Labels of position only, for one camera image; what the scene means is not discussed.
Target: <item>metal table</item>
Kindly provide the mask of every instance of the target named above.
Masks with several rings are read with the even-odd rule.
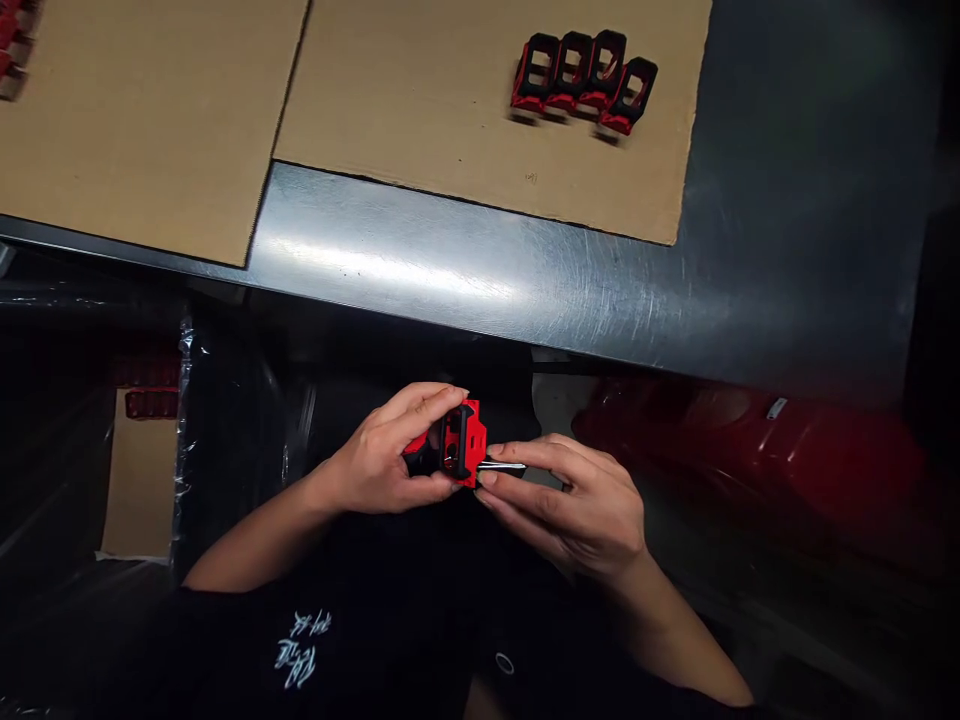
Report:
[[[856,0],[715,0],[680,236],[660,247],[275,163],[247,267],[71,248],[783,394],[900,396],[943,41]]]

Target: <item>red container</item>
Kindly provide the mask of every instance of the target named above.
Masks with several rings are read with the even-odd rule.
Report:
[[[924,455],[895,412],[658,376],[601,382],[573,428],[631,471],[780,540],[809,550],[841,537],[910,562],[893,556],[906,551]]]

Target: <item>hand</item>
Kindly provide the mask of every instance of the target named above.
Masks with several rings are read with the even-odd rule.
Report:
[[[398,392],[307,476],[322,498],[318,505],[334,512],[399,513],[450,497],[460,485],[440,472],[410,477],[402,453],[467,394],[444,383],[414,383]]]
[[[507,529],[562,565],[615,582],[646,553],[643,500],[612,455],[563,435],[491,445],[494,460],[549,470],[564,491],[480,473],[477,499]]]

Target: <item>white graphic print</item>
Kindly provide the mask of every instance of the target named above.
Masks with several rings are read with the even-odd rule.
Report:
[[[301,641],[296,638],[303,633],[307,633],[306,638],[323,635],[330,629],[332,620],[333,617],[330,613],[324,614],[322,609],[317,613],[316,618],[313,615],[301,615],[296,611],[293,613],[293,627],[290,628],[288,637],[277,642],[277,645],[280,646],[280,652],[277,654],[277,661],[273,665],[276,670],[285,667],[290,668],[287,681],[283,685],[284,690],[289,690],[294,685],[299,690],[303,687],[307,678],[313,675],[313,658],[316,649],[313,645],[309,647],[301,646]]]

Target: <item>cardboard sheet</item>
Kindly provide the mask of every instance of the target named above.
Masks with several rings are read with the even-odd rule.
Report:
[[[117,391],[107,521],[100,549],[167,557],[173,532],[177,421],[131,420]]]
[[[245,262],[307,0],[50,0],[0,213]]]
[[[658,243],[676,241],[711,0],[317,0],[275,157]],[[508,118],[524,42],[627,36],[659,65],[614,147]]]

